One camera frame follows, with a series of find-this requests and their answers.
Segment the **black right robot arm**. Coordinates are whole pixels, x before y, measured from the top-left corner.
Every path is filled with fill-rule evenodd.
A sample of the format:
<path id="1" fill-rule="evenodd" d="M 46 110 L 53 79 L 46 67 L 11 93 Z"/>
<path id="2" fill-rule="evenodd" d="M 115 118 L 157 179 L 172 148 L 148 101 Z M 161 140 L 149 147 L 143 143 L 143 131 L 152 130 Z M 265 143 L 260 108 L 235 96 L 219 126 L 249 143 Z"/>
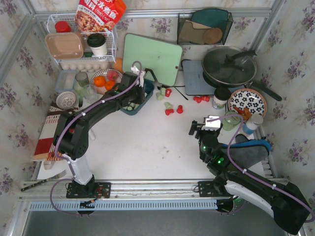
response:
<path id="1" fill-rule="evenodd" d="M 214 189 L 240 197 L 268 213 L 275 223 L 289 234 L 297 235 L 308 222 L 312 210 L 300 189 L 293 183 L 283 185 L 241 168 L 229 152 L 221 150 L 220 129 L 207 130 L 192 121 L 189 135 L 199 143 L 199 157 L 215 176 Z"/>

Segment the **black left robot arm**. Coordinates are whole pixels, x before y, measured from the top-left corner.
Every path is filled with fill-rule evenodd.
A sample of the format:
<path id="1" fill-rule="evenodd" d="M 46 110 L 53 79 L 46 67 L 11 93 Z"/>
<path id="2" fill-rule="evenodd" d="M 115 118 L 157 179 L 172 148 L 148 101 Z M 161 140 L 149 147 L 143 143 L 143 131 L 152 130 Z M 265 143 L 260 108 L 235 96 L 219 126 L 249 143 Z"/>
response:
<path id="1" fill-rule="evenodd" d="M 66 160 L 73 175 L 72 183 L 87 196 L 95 189 L 85 153 L 89 147 L 90 129 L 129 103 L 143 103 L 145 99 L 144 71 L 127 72 L 121 82 L 102 98 L 75 114 L 60 115 L 54 134 L 55 156 Z"/>

